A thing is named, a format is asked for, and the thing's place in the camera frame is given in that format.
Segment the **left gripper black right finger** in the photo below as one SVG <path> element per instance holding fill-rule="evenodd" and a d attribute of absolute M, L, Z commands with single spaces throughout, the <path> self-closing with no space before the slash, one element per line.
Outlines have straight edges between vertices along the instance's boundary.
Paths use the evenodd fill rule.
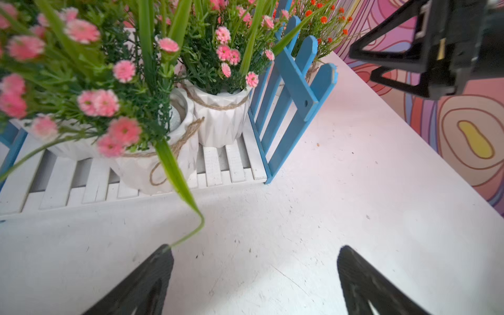
<path fill-rule="evenodd" d="M 340 249 L 337 270 L 349 314 L 427 314 L 349 245 Z"/>

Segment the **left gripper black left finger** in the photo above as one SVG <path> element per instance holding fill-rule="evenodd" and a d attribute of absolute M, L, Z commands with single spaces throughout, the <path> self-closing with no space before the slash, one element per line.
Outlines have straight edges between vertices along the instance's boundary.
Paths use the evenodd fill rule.
<path fill-rule="evenodd" d="M 160 246 L 85 314 L 161 314 L 173 265 L 170 246 Z"/>

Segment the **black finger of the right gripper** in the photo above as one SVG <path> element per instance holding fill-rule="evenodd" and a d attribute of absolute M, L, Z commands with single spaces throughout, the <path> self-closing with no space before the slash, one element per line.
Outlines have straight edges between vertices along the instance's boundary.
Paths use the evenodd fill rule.
<path fill-rule="evenodd" d="M 398 89 L 417 97 L 429 96 L 428 65 L 430 50 L 432 47 L 432 30 L 429 29 L 431 22 L 432 1 L 408 1 L 395 13 L 382 23 L 362 36 L 350 46 L 349 56 L 354 60 L 378 65 L 379 68 L 371 73 L 371 80 Z M 373 41 L 387 35 L 412 18 L 416 19 L 410 47 L 403 52 L 396 51 L 373 51 L 366 47 Z M 384 77 L 383 75 L 392 70 L 404 70 L 420 75 L 417 85 L 406 84 Z"/>

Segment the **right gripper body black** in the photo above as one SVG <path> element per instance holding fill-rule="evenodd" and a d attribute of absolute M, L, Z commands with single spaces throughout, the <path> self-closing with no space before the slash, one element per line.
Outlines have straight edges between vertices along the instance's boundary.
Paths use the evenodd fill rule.
<path fill-rule="evenodd" d="M 418 95 L 460 95 L 470 81 L 503 77 L 503 6 L 497 1 L 427 1 L 417 38 L 427 50 Z"/>

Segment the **orange flower pot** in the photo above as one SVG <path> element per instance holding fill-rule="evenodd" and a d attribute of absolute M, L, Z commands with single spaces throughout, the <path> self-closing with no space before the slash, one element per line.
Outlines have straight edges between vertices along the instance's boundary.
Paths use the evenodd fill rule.
<path fill-rule="evenodd" d="M 299 33 L 298 40 L 292 50 L 296 57 L 304 40 L 313 36 L 318 42 L 316 60 L 319 60 L 336 50 L 349 38 L 349 28 L 353 17 L 346 14 L 345 7 L 351 1 L 294 1 L 291 12 L 301 21 L 309 19 Z"/>

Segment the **blue white slatted rack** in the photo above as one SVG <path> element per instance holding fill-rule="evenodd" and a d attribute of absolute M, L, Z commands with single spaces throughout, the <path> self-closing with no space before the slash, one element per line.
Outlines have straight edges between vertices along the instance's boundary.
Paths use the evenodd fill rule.
<path fill-rule="evenodd" d="M 21 167 L 47 151 L 194 207 L 198 148 L 236 143 L 266 67 L 332 9 L 313 1 L 296 20 L 278 1 L 2 1 L 1 127 L 38 147 L 1 172 L 1 213 L 22 211 Z"/>

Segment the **pink flower pot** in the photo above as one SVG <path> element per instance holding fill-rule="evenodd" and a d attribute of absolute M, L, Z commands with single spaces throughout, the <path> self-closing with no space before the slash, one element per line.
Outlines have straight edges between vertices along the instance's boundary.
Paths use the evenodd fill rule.
<path fill-rule="evenodd" d="M 260 75 L 301 31 L 277 1 L 194 1 L 181 53 L 182 87 L 202 121 L 204 147 L 231 145 L 242 134 Z"/>
<path fill-rule="evenodd" d="M 2 1 L 1 121 L 45 147 L 89 139 L 105 158 L 154 155 L 198 206 L 169 144 L 170 98 L 192 2 Z"/>

